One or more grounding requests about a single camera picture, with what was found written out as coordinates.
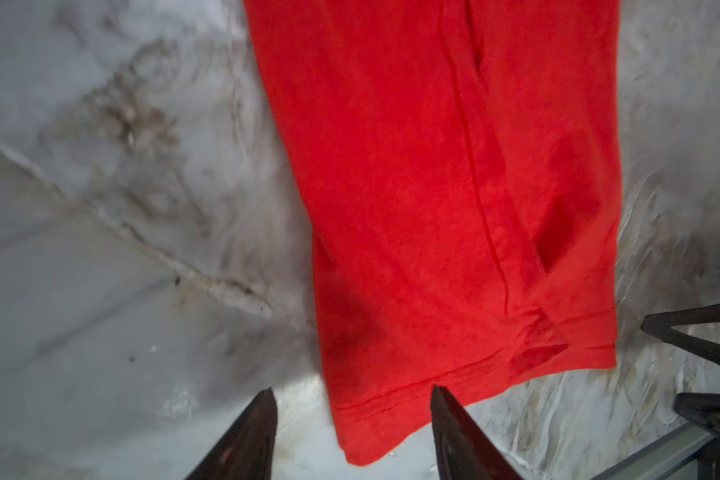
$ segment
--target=red fabric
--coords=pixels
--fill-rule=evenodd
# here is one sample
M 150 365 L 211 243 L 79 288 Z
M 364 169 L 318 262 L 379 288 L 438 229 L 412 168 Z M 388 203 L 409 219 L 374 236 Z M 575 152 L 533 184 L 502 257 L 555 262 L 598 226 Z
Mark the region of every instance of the red fabric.
M 338 442 L 366 465 L 536 376 L 615 365 L 617 0 L 246 0 L 314 225 Z

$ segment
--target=dirty white backdrop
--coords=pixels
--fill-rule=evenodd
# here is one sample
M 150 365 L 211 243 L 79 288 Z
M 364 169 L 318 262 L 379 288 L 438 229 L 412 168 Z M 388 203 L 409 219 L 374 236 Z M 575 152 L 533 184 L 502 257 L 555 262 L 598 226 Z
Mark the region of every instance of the dirty white backdrop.
M 621 16 L 619 366 L 470 408 L 529 478 L 591 477 L 680 425 L 676 392 L 720 392 L 718 367 L 639 331 L 720 301 L 720 0 L 624 0 Z M 0 151 L 225 305 L 314 335 L 308 217 L 239 0 L 0 0 Z M 276 387 L 325 408 L 314 382 Z M 301 429 L 289 448 L 312 460 L 288 475 L 356 470 L 301 454 L 326 435 Z M 383 462 L 374 476 L 436 475 L 414 449 Z

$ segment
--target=red shirt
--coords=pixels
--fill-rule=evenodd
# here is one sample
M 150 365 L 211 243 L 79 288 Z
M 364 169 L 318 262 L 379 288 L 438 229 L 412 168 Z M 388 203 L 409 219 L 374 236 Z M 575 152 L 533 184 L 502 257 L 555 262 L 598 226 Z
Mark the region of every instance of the red shirt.
M 536 376 L 615 366 L 617 0 L 247 0 L 314 227 L 339 444 L 366 465 Z

